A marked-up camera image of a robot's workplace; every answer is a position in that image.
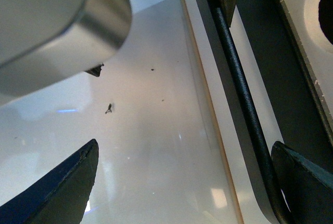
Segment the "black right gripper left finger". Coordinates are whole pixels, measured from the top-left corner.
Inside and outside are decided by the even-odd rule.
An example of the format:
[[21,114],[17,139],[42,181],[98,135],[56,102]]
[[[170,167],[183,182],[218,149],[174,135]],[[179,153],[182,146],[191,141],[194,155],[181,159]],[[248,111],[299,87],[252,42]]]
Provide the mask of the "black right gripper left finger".
[[99,146],[90,140],[1,206],[1,223],[80,223],[95,184]]

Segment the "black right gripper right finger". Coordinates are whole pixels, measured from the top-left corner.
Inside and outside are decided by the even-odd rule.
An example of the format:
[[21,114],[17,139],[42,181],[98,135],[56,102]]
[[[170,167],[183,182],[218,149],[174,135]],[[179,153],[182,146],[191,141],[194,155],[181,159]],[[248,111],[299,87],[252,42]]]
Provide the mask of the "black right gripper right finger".
[[332,223],[332,173],[279,141],[271,156],[296,223]]

